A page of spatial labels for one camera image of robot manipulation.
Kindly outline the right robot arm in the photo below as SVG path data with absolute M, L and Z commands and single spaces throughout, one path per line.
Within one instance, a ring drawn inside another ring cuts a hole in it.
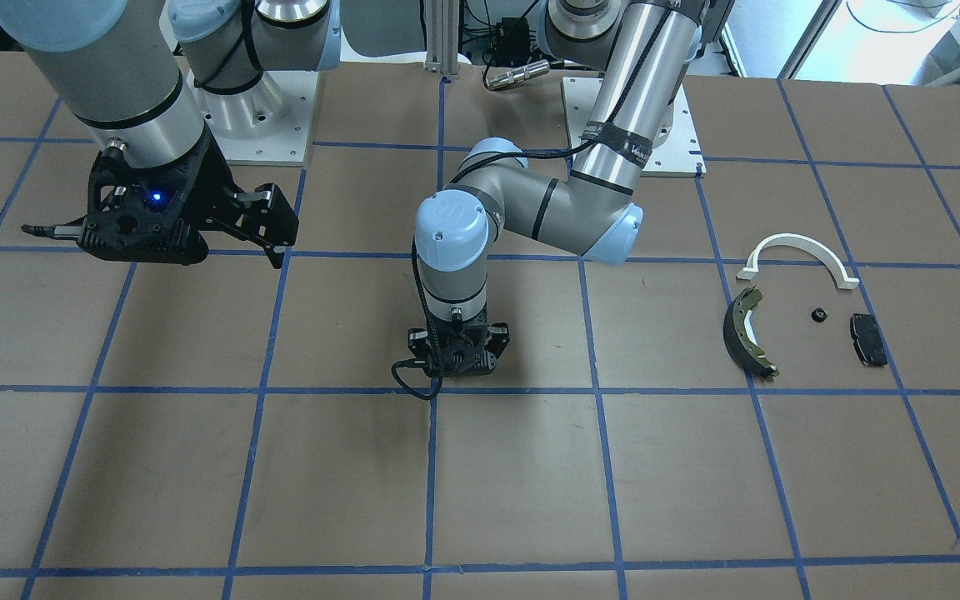
M 203 261 L 203 232 L 262 249 L 281 268 L 298 215 L 278 185 L 233 179 L 220 142 L 285 132 L 275 72 L 319 72 L 342 56 L 338 1 L 170 1 L 180 68 L 138 1 L 0 1 L 22 46 L 97 144 L 85 213 L 24 234 L 72 242 L 103 261 Z

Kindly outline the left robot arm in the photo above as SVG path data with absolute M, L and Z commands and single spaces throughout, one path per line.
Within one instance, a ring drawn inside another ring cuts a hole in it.
M 424 324 L 408 360 L 430 378 L 488 375 L 509 327 L 488 315 L 488 256 L 504 234 L 587 261 L 621 265 L 643 226 L 633 201 L 697 56 L 710 1 L 540 1 L 538 45 L 599 71 L 574 147 L 525 151 L 502 137 L 473 145 L 453 178 L 420 202 L 411 263 Z

